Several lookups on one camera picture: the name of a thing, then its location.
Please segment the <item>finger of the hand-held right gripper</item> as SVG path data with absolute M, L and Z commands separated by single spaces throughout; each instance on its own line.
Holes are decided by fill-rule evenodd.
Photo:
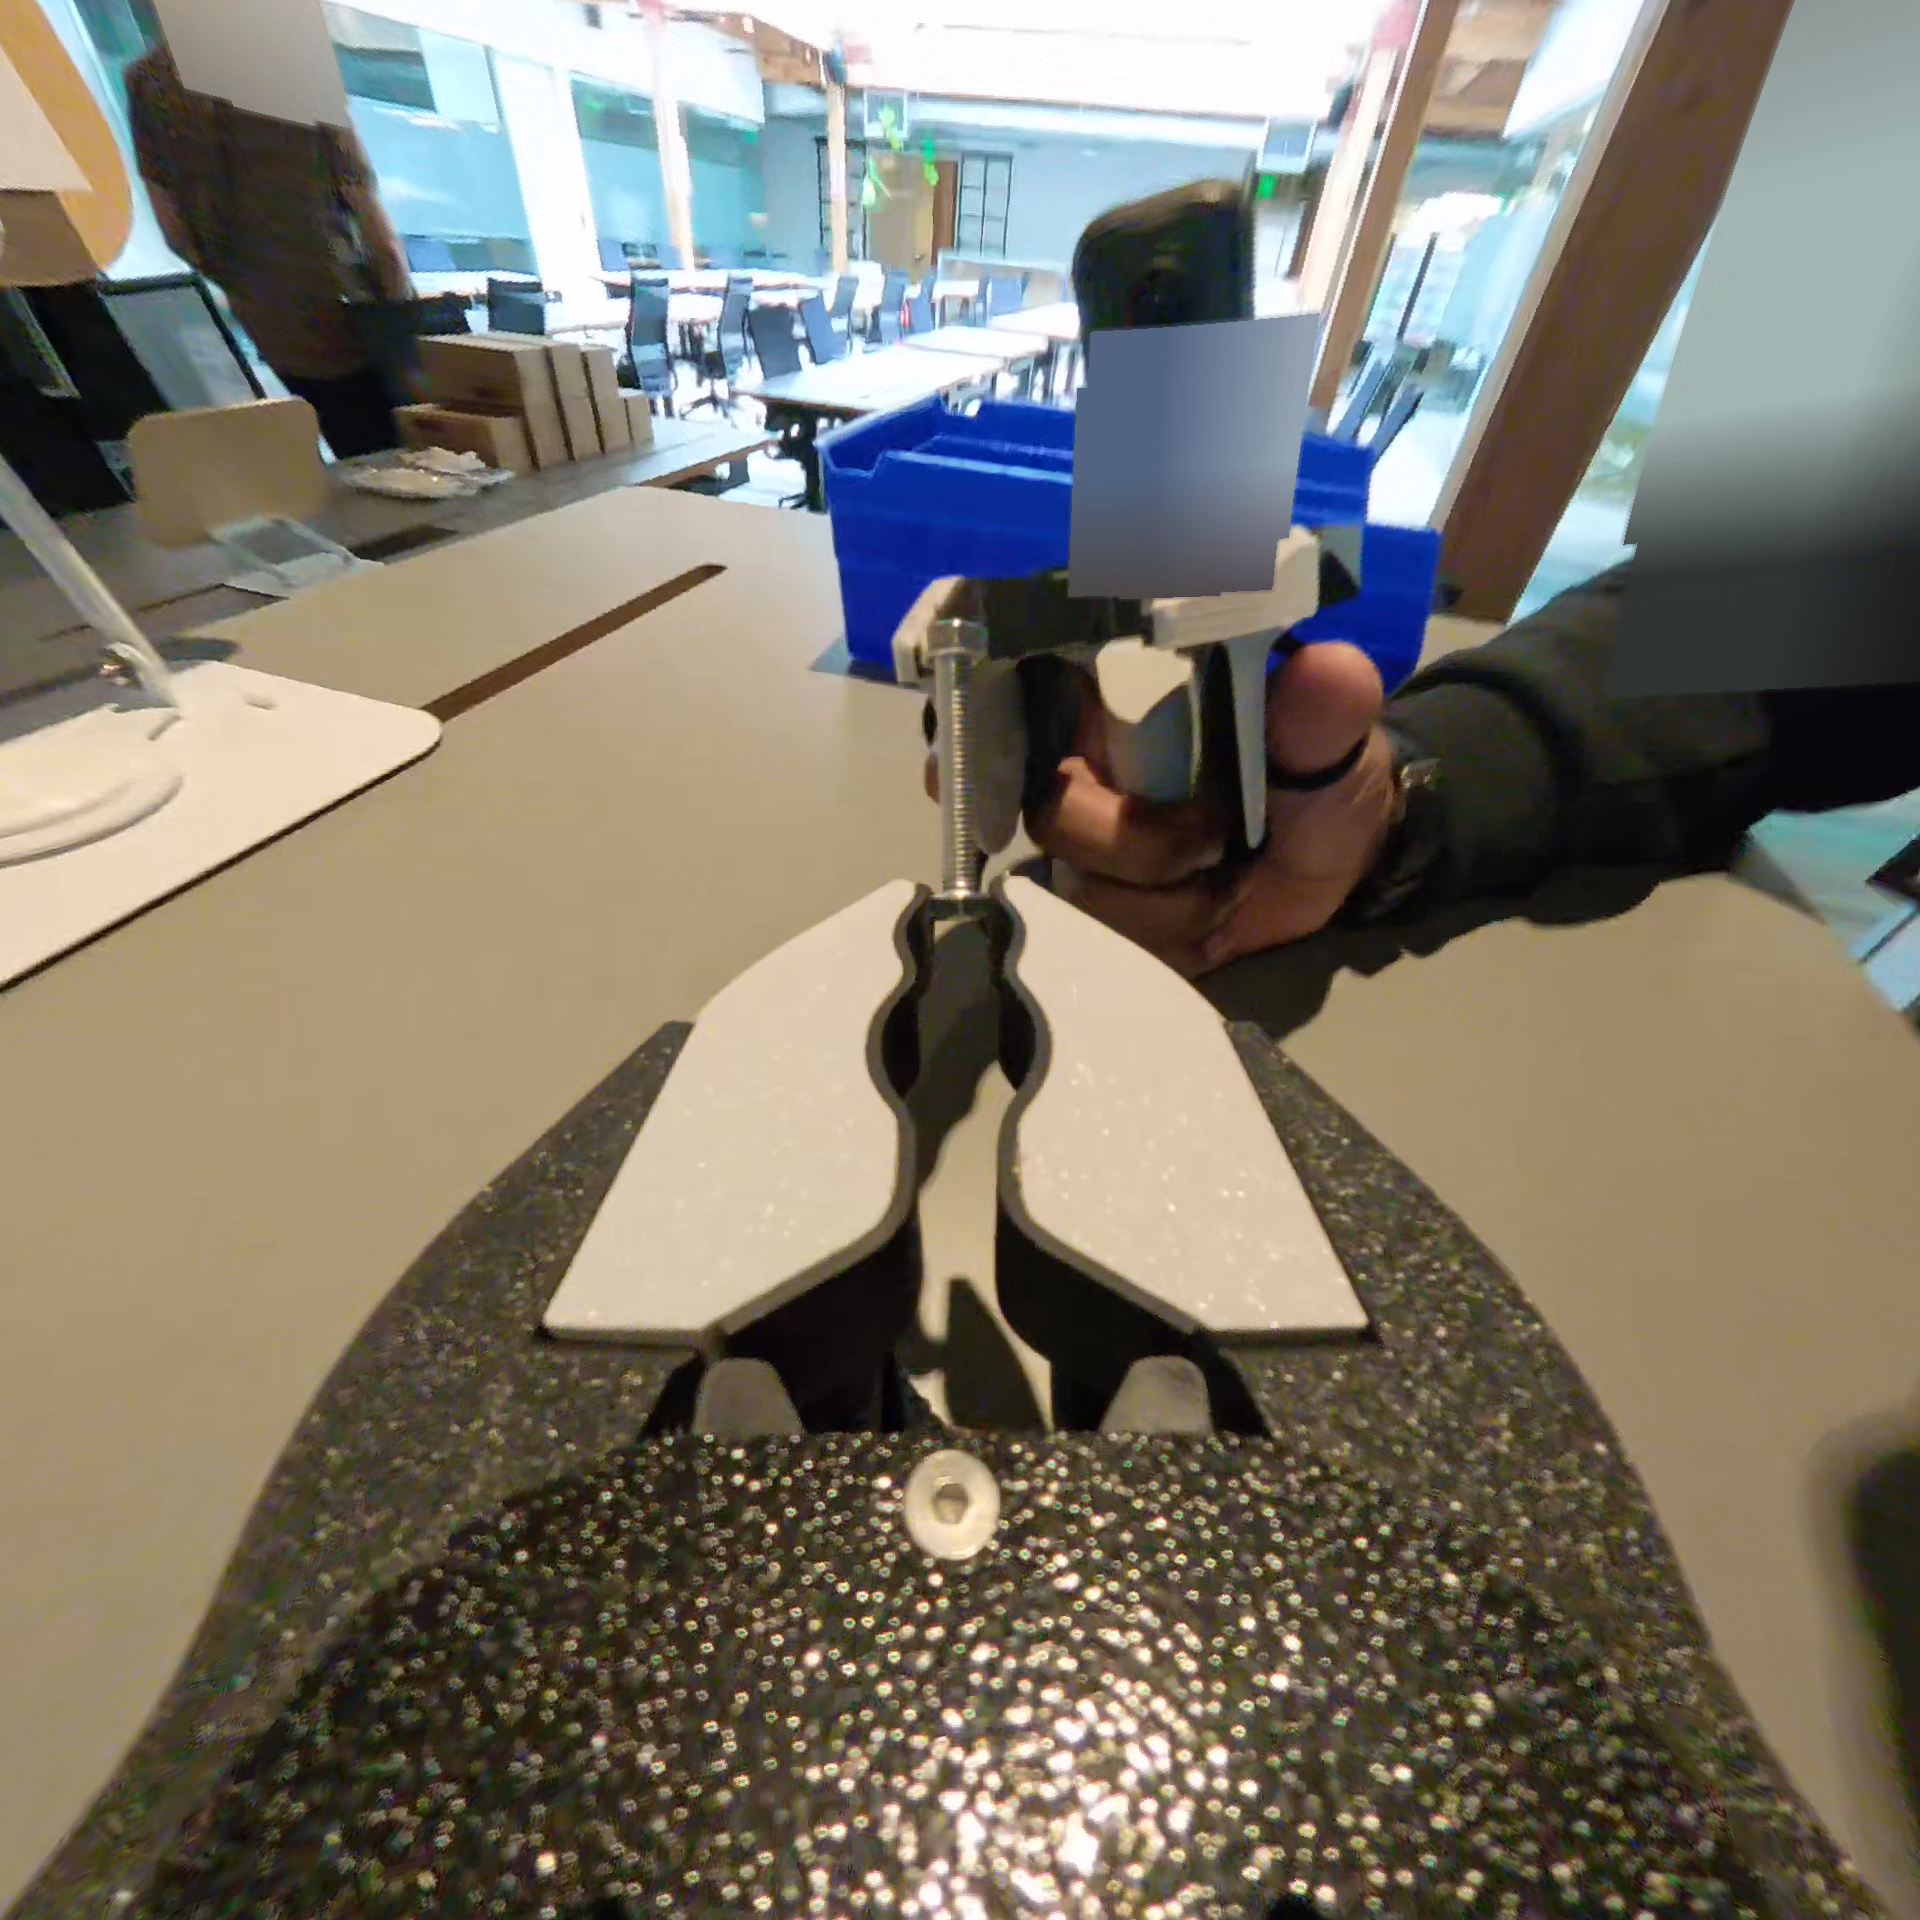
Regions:
M 1293 525 L 1281 540 L 1269 588 L 1146 602 L 1148 647 L 1183 670 L 1169 678 L 1146 724 L 1146 796 L 1215 804 L 1243 854 L 1261 847 L 1267 829 L 1267 672 L 1277 647 L 1318 610 L 1318 597 L 1321 541 Z
M 932 630 L 942 621 L 964 621 L 991 632 L 980 583 L 934 578 L 917 592 L 895 624 L 895 684 L 923 697 L 923 732 L 930 756 L 940 751 L 947 733 L 930 665 Z M 964 748 L 971 840 L 977 846 L 1009 846 L 1014 840 L 1023 813 L 1028 732 L 1021 665 L 998 648 L 996 638 L 987 638 L 987 650 L 971 670 Z

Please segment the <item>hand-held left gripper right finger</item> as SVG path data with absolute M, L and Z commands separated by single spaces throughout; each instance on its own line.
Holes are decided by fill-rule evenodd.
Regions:
M 1026 877 L 994 887 L 996 1295 L 1057 1373 L 1366 1336 L 1230 1029 L 1150 951 Z

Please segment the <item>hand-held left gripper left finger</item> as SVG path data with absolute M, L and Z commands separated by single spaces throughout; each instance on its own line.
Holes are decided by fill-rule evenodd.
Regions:
M 555 1338 L 875 1368 L 918 1293 L 927 887 L 890 879 L 695 1017 L 548 1297 Z

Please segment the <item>metal bolt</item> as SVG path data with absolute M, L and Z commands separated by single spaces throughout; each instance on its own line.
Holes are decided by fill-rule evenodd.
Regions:
M 971 618 L 937 617 L 927 626 L 926 662 L 934 706 L 934 751 L 942 804 L 942 890 L 980 894 L 986 854 L 977 821 L 977 672 L 987 658 L 987 632 Z

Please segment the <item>person's right forearm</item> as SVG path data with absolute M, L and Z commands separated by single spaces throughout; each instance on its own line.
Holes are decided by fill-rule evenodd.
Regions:
M 1698 872 L 1774 812 L 1916 789 L 1913 684 L 1614 695 L 1623 607 L 1614 566 L 1385 698 L 1395 806 L 1347 924 L 1518 897 L 1561 872 Z

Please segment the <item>person's right hand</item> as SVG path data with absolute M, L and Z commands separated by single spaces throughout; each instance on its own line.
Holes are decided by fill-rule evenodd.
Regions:
M 1332 924 L 1396 818 L 1382 701 L 1372 658 L 1340 639 L 1269 672 L 1263 748 L 1286 784 L 1267 789 L 1259 850 L 1230 858 L 1218 806 L 1119 793 L 1084 688 L 1071 748 L 1030 785 L 1023 832 L 1066 901 L 1181 975 L 1295 943 Z

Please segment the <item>blue plastic tote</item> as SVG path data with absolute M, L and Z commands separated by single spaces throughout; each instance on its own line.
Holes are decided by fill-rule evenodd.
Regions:
M 1308 618 L 1309 639 L 1347 639 L 1395 688 L 1425 650 L 1443 540 L 1372 516 L 1377 457 L 1302 433 L 1293 518 L 1359 528 L 1357 588 Z M 843 610 L 843 668 L 890 684 L 893 630 L 945 574 L 1060 568 L 1070 543 L 1071 414 L 1030 399 L 982 399 L 957 414 L 926 397 L 865 416 L 818 442 L 823 506 Z

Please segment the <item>light wood office desk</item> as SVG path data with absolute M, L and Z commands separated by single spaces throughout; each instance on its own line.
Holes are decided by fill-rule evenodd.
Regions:
M 921 399 L 987 397 L 1004 377 L 1030 369 L 1047 349 L 1041 335 L 994 329 L 986 329 L 971 349 L 923 335 L 798 373 L 755 373 L 735 391 L 761 407 L 778 433 L 817 448 L 842 424 Z

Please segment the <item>stack of cardboard boxes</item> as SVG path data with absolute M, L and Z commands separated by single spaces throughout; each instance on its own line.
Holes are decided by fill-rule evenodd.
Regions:
M 623 388 L 606 343 L 441 334 L 419 343 L 417 399 L 391 409 L 404 448 L 470 452 L 542 472 L 654 442 L 654 407 Z

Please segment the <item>white base board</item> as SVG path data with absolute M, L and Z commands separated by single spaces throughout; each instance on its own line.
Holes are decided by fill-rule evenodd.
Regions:
M 106 677 L 4 701 L 4 745 L 41 732 L 145 736 L 182 775 L 177 799 L 148 821 L 87 847 L 3 866 L 7 986 L 441 742 L 441 721 L 427 710 L 237 662 L 186 661 L 173 677 L 181 712 Z

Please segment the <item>crumpled white plastic wrap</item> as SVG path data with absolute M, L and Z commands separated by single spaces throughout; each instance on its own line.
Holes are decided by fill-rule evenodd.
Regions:
M 331 463 L 329 474 L 345 489 L 395 500 L 455 500 L 508 486 L 517 472 L 484 463 L 455 448 L 401 448 Z

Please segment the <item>round clear disc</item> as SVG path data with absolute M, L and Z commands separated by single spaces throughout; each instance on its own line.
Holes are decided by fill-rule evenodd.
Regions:
M 181 770 L 145 736 L 41 732 L 3 749 L 3 866 L 87 847 L 177 799 Z

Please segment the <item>beige board on stand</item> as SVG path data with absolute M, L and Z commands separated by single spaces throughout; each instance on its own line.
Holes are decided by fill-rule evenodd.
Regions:
M 215 545 L 223 584 L 282 601 L 371 560 L 323 535 L 329 465 L 301 397 L 145 416 L 127 433 L 137 530 L 155 545 Z

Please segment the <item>clear acrylic stand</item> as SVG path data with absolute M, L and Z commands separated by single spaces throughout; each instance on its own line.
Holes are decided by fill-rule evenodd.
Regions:
M 94 629 L 108 654 L 125 665 L 161 708 L 182 712 L 177 677 L 132 615 L 114 599 L 106 581 L 68 541 L 61 525 L 41 506 L 28 482 L 3 460 L 3 518 L 28 545 L 37 566 L 55 583 L 65 601 Z

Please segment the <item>black framed sign board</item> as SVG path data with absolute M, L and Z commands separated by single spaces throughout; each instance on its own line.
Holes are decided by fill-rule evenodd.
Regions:
M 268 386 L 196 271 L 94 279 L 79 292 L 100 321 L 77 377 L 87 433 L 125 441 L 151 414 L 223 409 L 266 399 Z

